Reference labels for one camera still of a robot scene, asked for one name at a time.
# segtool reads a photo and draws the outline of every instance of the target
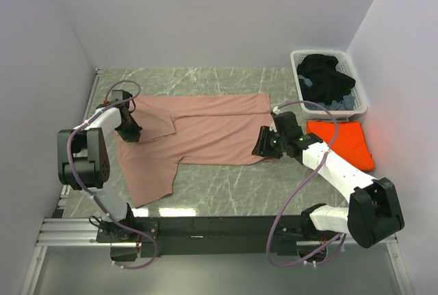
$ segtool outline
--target wall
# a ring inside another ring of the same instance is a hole
[[[94,66],[290,66],[346,49],[372,0],[59,0]]]
[[[18,294],[56,207],[56,133],[78,123],[93,69],[56,0],[0,0],[0,285]]]
[[[374,0],[350,45],[370,102],[364,127],[380,176],[396,184],[399,234],[416,294],[436,294],[436,0]]]

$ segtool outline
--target marble tabletop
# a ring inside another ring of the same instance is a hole
[[[291,68],[139,68],[105,69],[97,75],[88,116],[103,101],[108,88],[121,79],[132,79],[145,95],[226,95],[265,92],[271,106],[298,100]],[[131,84],[122,86],[134,91]],[[290,109],[305,130],[299,105]],[[114,135],[106,140],[112,182],[132,206],[116,157]],[[137,216],[241,216],[275,215],[287,197],[311,172],[295,159],[250,166],[179,165],[173,195],[134,210]],[[286,214],[299,214],[316,203],[345,207],[342,195],[321,176],[313,178],[294,198]],[[91,201],[70,191],[64,218],[99,215]]]

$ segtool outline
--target pile of laundry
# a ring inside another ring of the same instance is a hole
[[[298,65],[298,81],[302,98],[315,102],[328,110],[353,110],[355,98],[351,93],[356,81],[339,71],[336,57],[311,54]],[[309,110],[320,108],[306,104]]]

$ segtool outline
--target laundry basket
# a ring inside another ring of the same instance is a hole
[[[351,94],[355,97],[355,106],[353,110],[331,110],[330,113],[334,115],[336,119],[345,119],[353,115],[363,114],[367,110],[367,104],[365,100],[365,95],[362,90],[361,83],[357,77],[357,73],[353,63],[347,53],[342,51],[334,50],[298,50],[294,51],[290,55],[290,60],[292,62],[292,69],[294,71],[295,84],[298,89],[298,97],[302,100],[302,93],[300,82],[298,81],[298,73],[296,72],[296,67],[307,57],[309,54],[324,54],[336,57],[339,63],[336,66],[336,70],[348,75],[356,80],[356,85],[351,89]],[[304,103],[301,103],[302,116],[305,119],[331,119],[326,112],[322,110],[309,110],[305,107]]]

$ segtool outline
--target garment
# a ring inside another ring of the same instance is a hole
[[[310,79],[298,75],[298,79],[302,79],[304,81],[304,84],[308,87],[312,87],[313,83]],[[332,101],[330,105],[326,105],[324,102],[317,102],[318,105],[321,105],[322,107],[326,108],[327,110],[353,110],[355,108],[355,97],[352,94],[344,95],[342,101]],[[308,110],[322,110],[319,107],[316,107],[315,105],[310,105],[308,103],[305,103],[305,106]]]
[[[332,149],[359,170],[374,170],[372,154],[368,151],[359,122],[338,123],[339,133]],[[307,122],[307,133],[314,133],[329,143],[335,134],[335,125],[328,122]]]
[[[338,60],[322,54],[311,54],[298,65],[297,73],[312,81],[312,87],[305,86],[299,79],[304,100],[323,102],[330,105],[333,101],[340,102],[344,95],[351,93],[356,81],[339,71],[336,71]]]
[[[260,126],[270,125],[267,94],[136,98],[138,143],[117,135],[118,161],[135,207],[172,194],[178,164],[247,165]]]

